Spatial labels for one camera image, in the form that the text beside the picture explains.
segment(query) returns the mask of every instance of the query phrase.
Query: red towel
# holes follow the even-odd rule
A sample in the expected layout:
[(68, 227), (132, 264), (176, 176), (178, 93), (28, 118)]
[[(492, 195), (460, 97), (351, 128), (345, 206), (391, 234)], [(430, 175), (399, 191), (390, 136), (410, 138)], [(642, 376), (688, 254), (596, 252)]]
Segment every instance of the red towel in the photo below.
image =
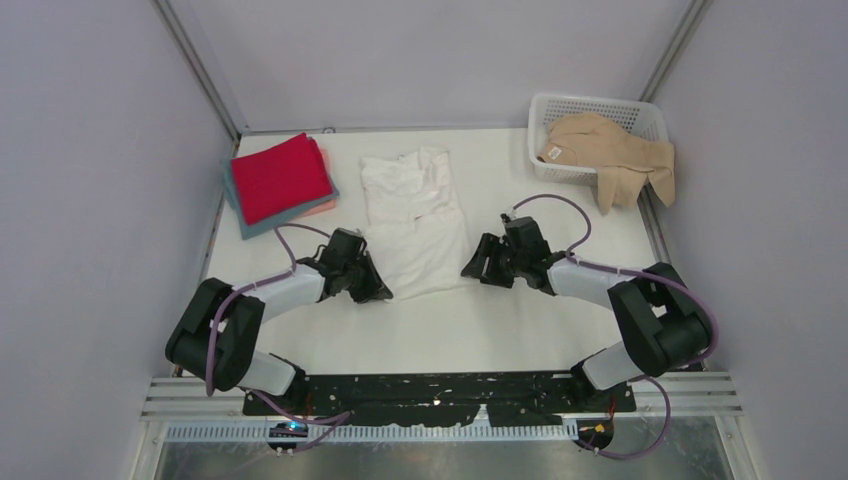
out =
[(318, 144), (305, 133), (231, 165), (248, 225), (333, 193)]

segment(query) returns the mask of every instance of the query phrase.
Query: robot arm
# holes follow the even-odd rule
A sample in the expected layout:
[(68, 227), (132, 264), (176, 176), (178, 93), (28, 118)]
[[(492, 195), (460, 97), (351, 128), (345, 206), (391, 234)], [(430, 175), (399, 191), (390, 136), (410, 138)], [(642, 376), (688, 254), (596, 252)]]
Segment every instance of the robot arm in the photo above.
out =
[[(320, 302), (347, 290), (356, 303), (392, 298), (380, 279), (365, 239), (355, 232), (336, 229), (320, 257), (302, 258), (288, 278), (256, 282), (255, 288), (238, 295), (224, 311), (226, 323), (215, 343), (214, 387), (227, 391), (235, 386), (272, 395), (283, 394), (297, 368), (286, 360), (256, 351), (259, 326), (303, 305)], [(244, 285), (228, 285), (209, 278), (197, 291), (171, 334), (165, 356), (192, 374), (206, 377), (206, 356), (215, 313)]]
[[(712, 331), (705, 313), (677, 290), (645, 278), (580, 266), (565, 252), (551, 252), (532, 218), (502, 219), (506, 234), (502, 238), (484, 234), (462, 275), (505, 288), (522, 277), (529, 287), (549, 295), (576, 297), (611, 309), (622, 342), (572, 368), (588, 396), (636, 377), (660, 376), (709, 346)], [(671, 265), (657, 263), (643, 271), (683, 285)], [(665, 308), (665, 313), (657, 316), (655, 307)]]

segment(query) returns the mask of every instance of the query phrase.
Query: folded towel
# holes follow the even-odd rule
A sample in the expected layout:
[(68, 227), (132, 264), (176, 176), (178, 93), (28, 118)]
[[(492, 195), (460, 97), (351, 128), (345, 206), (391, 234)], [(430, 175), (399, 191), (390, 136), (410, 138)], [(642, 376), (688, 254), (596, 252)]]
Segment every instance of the folded towel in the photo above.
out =
[[(321, 157), (323, 158), (324, 164), (327, 170), (329, 171), (330, 157), (325, 150), (320, 150), (320, 153)], [(241, 206), (239, 205), (238, 194), (236, 193), (235, 183), (233, 182), (233, 174), (230, 170), (230, 162), (224, 162), (221, 167), (224, 172), (224, 197), (227, 199), (227, 203), (230, 204), (230, 207), (232, 207), (233, 210), (236, 211), (236, 216), (239, 220), (239, 230), (241, 231), (241, 238), (243, 240), (247, 240), (248, 238), (253, 238), (259, 234), (265, 233), (269, 230), (272, 230), (274, 227), (279, 227), (280, 225), (286, 222), (290, 222), (295, 218), (305, 217), (307, 215), (314, 215), (316, 213), (330, 210), (336, 206), (335, 199), (339, 196), (339, 191), (332, 183), (332, 180), (330, 180), (330, 184), (333, 185), (332, 194), (311, 202), (306, 202), (296, 207), (292, 207), (288, 210), (283, 210), (282, 212), (276, 215), (272, 215), (264, 220), (260, 220), (254, 225), (248, 225), (247, 222), (244, 221), (244, 216), (241, 213)]]
[(397, 159), (363, 158), (368, 250), (398, 302), (470, 282), (459, 276), (471, 258), (465, 217), (449, 156), (422, 147)]
[(333, 193), (318, 145), (305, 133), (230, 165), (248, 225)]

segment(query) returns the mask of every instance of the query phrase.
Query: glass panel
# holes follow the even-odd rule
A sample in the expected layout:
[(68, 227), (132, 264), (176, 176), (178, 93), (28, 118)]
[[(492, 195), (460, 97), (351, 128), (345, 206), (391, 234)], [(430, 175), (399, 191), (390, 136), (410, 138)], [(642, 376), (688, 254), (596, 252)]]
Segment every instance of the glass panel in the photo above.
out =
[[(610, 451), (647, 447), (662, 418), (616, 418)], [(167, 443), (157, 479), (730, 479), (713, 418), (672, 420), (663, 444), (632, 461), (595, 457), (571, 442), (326, 444), (277, 458), (264, 444)]]

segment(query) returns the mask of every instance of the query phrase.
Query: teal towel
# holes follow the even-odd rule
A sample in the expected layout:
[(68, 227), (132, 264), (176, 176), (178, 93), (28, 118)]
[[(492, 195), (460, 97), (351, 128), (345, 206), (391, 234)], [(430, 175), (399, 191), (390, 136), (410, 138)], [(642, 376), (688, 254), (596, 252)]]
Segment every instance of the teal towel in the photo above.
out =
[(241, 213), (241, 206), (238, 201), (238, 190), (236, 190), (236, 184), (233, 181), (233, 171), (230, 168), (230, 162), (223, 162), (221, 167), (224, 170), (224, 196), (227, 198), (227, 203), (233, 207), (233, 210), (236, 211), (236, 215), (239, 218), (239, 229), (241, 230), (242, 240), (247, 240), (248, 238), (253, 238), (259, 234), (273, 230), (275, 227), (279, 227), (284, 223), (294, 220), (310, 208), (317, 207), (318, 205), (338, 198), (339, 196), (339, 190), (336, 188), (336, 184), (333, 183), (333, 179), (330, 179), (330, 184), (333, 186), (333, 193), (330, 195), (312, 200), (311, 202), (302, 203), (296, 207), (289, 208), (288, 210), (283, 210), (282, 212), (261, 220), (258, 223), (248, 225), (247, 222), (244, 221), (244, 215)]

